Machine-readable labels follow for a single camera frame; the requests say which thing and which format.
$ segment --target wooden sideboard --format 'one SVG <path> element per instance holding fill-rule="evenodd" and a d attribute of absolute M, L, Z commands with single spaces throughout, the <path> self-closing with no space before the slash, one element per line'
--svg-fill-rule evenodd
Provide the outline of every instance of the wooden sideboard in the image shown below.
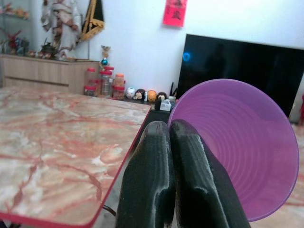
<path fill-rule="evenodd" d="M 3 86 L 23 86 L 82 94 L 88 68 L 99 68 L 93 61 L 57 61 L 0 55 Z"/>

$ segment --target red lid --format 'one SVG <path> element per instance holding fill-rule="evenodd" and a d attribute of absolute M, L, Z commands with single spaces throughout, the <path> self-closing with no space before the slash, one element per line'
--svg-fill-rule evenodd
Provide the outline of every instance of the red lid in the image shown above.
<path fill-rule="evenodd" d="M 104 69 L 105 69 L 105 70 L 114 70 L 114 67 L 112 67 L 112 66 L 106 66 L 106 67 L 105 67 L 105 66 L 104 66 Z"/>
<path fill-rule="evenodd" d="M 101 71 L 99 71 L 99 73 L 102 75 L 112 75 L 111 71 L 106 71 L 106 70 L 101 70 Z"/>
<path fill-rule="evenodd" d="M 114 90 L 124 90 L 124 87 L 114 86 L 113 89 L 114 89 Z"/>
<path fill-rule="evenodd" d="M 88 72 L 95 72 L 94 68 L 88 68 L 87 70 L 88 70 Z"/>
<path fill-rule="evenodd" d="M 85 85 L 85 89 L 87 89 L 87 90 L 96 90 L 97 89 L 97 87 L 96 86 L 94 86 L 94 85 Z"/>

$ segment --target marble table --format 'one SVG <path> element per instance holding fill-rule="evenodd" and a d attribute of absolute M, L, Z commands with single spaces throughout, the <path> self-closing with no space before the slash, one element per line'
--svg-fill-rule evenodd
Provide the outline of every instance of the marble table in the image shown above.
<path fill-rule="evenodd" d="M 20 87 L 0 90 L 0 219 L 94 223 L 150 106 Z"/>

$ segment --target television screen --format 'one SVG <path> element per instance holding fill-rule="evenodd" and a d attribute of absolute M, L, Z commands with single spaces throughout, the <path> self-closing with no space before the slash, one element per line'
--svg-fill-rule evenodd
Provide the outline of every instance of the television screen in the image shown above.
<path fill-rule="evenodd" d="M 269 95 L 288 116 L 304 72 L 304 50 L 187 35 L 177 98 L 208 80 L 231 78 Z"/>

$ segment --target purple plastic bowl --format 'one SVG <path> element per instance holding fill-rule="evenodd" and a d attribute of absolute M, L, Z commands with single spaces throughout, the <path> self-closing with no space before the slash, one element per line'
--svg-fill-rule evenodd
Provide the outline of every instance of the purple plastic bowl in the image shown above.
<path fill-rule="evenodd" d="M 299 171 L 294 131 L 280 107 L 259 89 L 217 79 L 187 91 L 170 118 L 192 124 L 226 168 L 249 221 L 278 210 Z"/>

